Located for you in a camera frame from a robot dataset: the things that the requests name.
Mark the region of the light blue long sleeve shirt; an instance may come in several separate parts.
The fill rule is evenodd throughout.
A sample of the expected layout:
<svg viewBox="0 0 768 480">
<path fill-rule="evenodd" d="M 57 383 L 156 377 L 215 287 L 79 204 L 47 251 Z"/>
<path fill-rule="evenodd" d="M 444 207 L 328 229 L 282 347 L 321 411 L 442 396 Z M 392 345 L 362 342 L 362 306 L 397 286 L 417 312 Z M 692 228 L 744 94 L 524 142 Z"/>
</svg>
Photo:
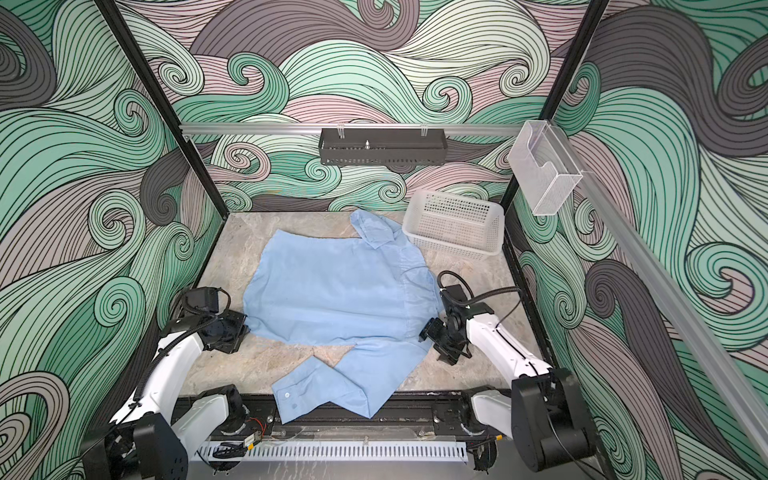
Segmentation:
<svg viewBox="0 0 768 480">
<path fill-rule="evenodd" d="M 273 383 L 285 423 L 326 403 L 373 417 L 431 347 L 419 335 L 443 306 L 420 249 L 389 218 L 356 210 L 349 222 L 354 238 L 277 231 L 244 294 L 251 333 L 349 349 L 335 366 L 311 356 Z"/>
</svg>

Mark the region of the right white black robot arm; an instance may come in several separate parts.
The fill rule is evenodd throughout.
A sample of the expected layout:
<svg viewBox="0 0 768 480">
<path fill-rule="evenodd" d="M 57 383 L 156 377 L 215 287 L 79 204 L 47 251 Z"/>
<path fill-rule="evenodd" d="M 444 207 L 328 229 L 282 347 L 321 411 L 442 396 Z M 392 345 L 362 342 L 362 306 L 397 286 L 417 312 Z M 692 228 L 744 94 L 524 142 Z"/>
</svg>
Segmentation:
<svg viewBox="0 0 768 480">
<path fill-rule="evenodd" d="M 597 453 L 597 435 L 579 381 L 527 349 L 486 303 L 519 288 L 479 295 L 462 283 L 438 289 L 444 317 L 430 319 L 419 339 L 431 341 L 438 359 L 451 366 L 471 358 L 471 348 L 479 350 L 510 385 L 508 393 L 486 389 L 471 394 L 470 420 L 511 439 L 534 472 L 574 463 L 593 479 L 599 471 L 586 459 Z"/>
</svg>

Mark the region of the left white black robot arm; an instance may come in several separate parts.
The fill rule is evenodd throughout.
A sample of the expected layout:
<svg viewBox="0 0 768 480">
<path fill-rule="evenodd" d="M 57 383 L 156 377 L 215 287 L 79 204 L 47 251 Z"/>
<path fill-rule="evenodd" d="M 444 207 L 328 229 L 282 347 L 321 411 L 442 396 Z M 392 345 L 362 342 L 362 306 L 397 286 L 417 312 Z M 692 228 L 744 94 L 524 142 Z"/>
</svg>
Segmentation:
<svg viewBox="0 0 768 480">
<path fill-rule="evenodd" d="M 198 395 L 180 417 L 173 412 L 185 379 L 206 351 L 236 352 L 248 328 L 222 288 L 180 295 L 154 357 L 135 389 L 101 429 L 82 441 L 78 462 L 87 479 L 184 479 L 197 450 L 218 428 L 239 432 L 247 410 L 236 386 Z"/>
</svg>

